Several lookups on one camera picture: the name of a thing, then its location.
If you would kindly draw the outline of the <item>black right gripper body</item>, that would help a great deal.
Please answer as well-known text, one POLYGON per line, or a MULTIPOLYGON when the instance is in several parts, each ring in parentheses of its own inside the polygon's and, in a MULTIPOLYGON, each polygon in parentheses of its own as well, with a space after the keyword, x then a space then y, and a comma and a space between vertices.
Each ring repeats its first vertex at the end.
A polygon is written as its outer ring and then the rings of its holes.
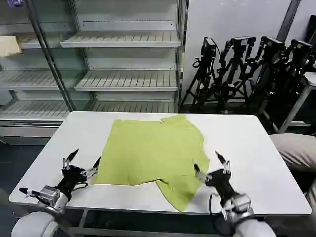
POLYGON ((218 169, 207 174, 205 184, 214 187, 221 198, 231 198, 236 191, 230 184, 230 178, 231 174, 224 173, 223 169, 218 169))

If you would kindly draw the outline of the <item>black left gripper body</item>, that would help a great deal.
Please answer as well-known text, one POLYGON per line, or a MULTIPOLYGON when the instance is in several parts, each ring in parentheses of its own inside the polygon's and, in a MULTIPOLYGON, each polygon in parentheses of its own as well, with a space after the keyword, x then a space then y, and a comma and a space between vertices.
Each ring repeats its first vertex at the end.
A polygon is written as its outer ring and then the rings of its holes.
POLYGON ((72 197, 72 191, 88 186, 87 176, 83 175, 85 169, 70 165, 69 170, 62 170, 63 178, 58 184, 58 190, 66 197, 72 197))

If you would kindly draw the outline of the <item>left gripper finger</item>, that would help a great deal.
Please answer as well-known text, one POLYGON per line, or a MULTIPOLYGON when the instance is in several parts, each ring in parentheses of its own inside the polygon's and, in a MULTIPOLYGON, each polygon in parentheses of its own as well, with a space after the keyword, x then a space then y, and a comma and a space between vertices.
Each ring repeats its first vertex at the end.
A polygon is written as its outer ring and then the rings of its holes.
POLYGON ((69 170, 70 169, 70 163, 78 153, 79 149, 76 149, 72 153, 70 153, 67 158, 62 159, 62 170, 69 170))
POLYGON ((83 172, 83 175, 84 176, 93 176, 94 174, 96 174, 98 171, 99 164, 100 164, 100 159, 101 159, 101 157, 99 157, 97 159, 97 161, 95 162, 95 164, 91 168, 85 170, 83 172))

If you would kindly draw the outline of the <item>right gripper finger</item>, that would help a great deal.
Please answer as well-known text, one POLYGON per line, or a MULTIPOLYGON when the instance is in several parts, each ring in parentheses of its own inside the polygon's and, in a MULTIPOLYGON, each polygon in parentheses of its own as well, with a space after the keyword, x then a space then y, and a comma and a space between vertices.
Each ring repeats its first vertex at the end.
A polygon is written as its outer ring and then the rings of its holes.
POLYGON ((207 180, 207 174, 204 173, 197 163, 194 163, 195 177, 202 183, 205 183, 207 180))
POLYGON ((215 151, 215 154, 217 158, 219 159, 220 163, 223 165, 223 173, 230 173, 231 172, 230 161, 226 160, 224 156, 218 153, 217 151, 215 151))

